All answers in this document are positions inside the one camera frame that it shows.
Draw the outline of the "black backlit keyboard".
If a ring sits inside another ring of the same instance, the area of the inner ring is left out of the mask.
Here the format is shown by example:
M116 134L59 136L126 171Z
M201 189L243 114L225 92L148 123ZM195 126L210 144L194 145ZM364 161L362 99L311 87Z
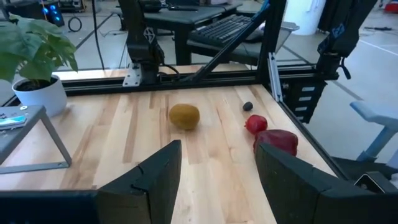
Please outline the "black backlit keyboard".
M224 46L251 22L251 17L233 14L193 30L189 34L189 39L202 44Z

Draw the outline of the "brown kiwi fruit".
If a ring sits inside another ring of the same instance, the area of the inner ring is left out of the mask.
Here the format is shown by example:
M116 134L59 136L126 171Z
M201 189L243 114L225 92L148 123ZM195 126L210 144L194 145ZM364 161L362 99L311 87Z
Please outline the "brown kiwi fruit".
M169 120L179 129L193 130L199 123L200 112L196 106L179 103L170 109Z

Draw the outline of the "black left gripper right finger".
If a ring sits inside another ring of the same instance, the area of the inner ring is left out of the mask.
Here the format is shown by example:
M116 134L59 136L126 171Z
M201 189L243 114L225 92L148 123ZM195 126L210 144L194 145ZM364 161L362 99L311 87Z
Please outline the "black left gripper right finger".
M277 224L398 224L398 194L364 190L270 144L255 161Z

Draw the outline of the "grey keyboard tray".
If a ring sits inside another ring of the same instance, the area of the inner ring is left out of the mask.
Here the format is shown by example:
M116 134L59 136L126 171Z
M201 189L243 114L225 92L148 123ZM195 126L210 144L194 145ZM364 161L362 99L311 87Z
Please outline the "grey keyboard tray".
M226 57L225 60L244 63L248 65L257 65L262 46L262 35L264 34L264 27L264 25L261 25L259 28L257 28L248 37L249 39L245 40L242 44L237 46ZM282 25L279 29L279 35L276 40L275 54L280 50L290 34L298 29L299 26L293 22L282 22ZM188 39L187 45L191 53L205 55L209 57L214 57L223 48L223 46L203 44L201 42L196 42L191 39Z

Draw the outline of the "red pomegranate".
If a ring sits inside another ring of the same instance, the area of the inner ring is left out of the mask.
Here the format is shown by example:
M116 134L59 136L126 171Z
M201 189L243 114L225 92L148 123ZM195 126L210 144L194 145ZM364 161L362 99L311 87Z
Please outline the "red pomegranate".
M260 115L251 115L245 122L244 127L253 135L268 128L268 122L265 117Z

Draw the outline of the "green plant in white pot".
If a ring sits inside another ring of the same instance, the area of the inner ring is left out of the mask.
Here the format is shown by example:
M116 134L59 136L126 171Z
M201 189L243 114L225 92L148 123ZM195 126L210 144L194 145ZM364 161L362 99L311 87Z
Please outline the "green plant in white pot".
M7 81L24 106L43 106L48 116L67 106L60 67L78 71L76 47L56 25L11 14L0 23L0 80Z

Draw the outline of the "black box with white labels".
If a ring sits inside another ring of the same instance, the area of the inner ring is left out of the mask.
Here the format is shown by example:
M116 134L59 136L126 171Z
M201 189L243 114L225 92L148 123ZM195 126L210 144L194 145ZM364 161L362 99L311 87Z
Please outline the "black box with white labels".
M283 101L299 121L309 123L326 85L323 80L283 82Z

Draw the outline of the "dark red bell pepper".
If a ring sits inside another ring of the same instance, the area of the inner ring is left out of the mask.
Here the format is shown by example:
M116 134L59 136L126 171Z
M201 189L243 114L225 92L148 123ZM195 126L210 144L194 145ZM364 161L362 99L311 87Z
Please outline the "dark red bell pepper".
M277 147L292 156L297 155L297 147L299 144L298 137L283 129L270 129L257 133L254 138L253 151L256 152L258 144L267 143Z

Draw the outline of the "computer tower with blue lights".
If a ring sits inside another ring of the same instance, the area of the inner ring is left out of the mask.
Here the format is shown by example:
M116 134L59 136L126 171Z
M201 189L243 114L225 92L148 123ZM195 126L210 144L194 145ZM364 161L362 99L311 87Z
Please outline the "computer tower with blue lights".
M62 13L58 9L57 2L43 2L40 0L20 0L7 3L5 10L9 14L31 19L46 20L58 27L64 26Z

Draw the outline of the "blue grey stand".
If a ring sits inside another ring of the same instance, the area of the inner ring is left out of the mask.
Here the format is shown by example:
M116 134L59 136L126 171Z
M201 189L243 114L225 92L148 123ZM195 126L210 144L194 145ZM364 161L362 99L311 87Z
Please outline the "blue grey stand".
M398 133L398 107L367 101L354 101L349 105L365 121L383 126L375 140L356 159L374 162L381 150Z

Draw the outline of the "black aluminium table frame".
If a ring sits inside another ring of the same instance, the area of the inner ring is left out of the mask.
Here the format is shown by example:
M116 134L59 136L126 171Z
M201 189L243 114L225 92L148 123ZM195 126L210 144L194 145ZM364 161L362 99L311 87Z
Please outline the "black aluminium table frame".
M139 70L142 72L138 84L132 87L125 87L122 78L111 78L108 81L100 79L88 79L81 82L72 80L63 82L61 89L68 96L81 96L260 84L264 88L271 88L274 99L282 108L283 113L293 121L294 125L296 125L319 155L321 155L333 173L341 179L347 179L348 176L282 101L280 80L293 80L294 78L299 80L305 78L313 80L315 78L314 69L300 72L298 70L279 70L277 68L274 53L279 29L282 27L282 13L286 2L286 0L266 0L260 11L250 18L249 24L199 71L195 73L161 75L159 72L162 63L160 47L155 40L149 41L144 37L144 29L148 27L148 24L146 24L144 19L142 3L140 0L121 0L121 7L127 11L128 20L133 21L132 27L129 28L129 33L141 38L138 41L138 45L146 53L144 56L139 57L137 61L137 64L140 66ZM266 34L261 45L258 69L245 72L214 71L221 61L241 44L262 22L266 22L267 24Z

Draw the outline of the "black object with blue logo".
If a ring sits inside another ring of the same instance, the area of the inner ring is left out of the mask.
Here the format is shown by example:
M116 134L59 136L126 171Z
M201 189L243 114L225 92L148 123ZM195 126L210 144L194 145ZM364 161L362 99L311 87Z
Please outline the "black object with blue logo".
M342 12L334 13L335 25L318 45L320 54L316 69L322 75L334 75L339 68L347 79L351 74L345 65L359 41L359 29L372 11L377 0L339 0Z

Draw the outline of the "black box with silver edge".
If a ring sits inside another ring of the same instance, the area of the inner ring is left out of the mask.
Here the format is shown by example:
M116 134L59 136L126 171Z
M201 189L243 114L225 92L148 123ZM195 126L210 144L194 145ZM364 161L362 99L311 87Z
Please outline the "black box with silver edge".
M383 163L363 162L333 157L338 167L355 186L376 194L398 194L398 186L392 183L398 169Z

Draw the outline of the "dark grey desk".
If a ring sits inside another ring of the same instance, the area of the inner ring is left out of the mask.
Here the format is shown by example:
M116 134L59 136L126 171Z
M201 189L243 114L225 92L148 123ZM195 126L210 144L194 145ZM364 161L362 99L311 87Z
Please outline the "dark grey desk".
M175 59L177 65L190 65L191 51L187 40L189 33L215 19L221 19L238 11L243 2L233 0L231 4L219 6L195 6L196 11L170 11L161 9L156 13L144 13L147 25L156 29L174 32Z

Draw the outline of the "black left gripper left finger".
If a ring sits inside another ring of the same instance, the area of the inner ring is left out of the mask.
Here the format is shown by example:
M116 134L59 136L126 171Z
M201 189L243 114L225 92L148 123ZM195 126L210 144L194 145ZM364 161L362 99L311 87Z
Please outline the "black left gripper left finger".
M98 189L0 191L0 224L171 224L181 166L173 140Z

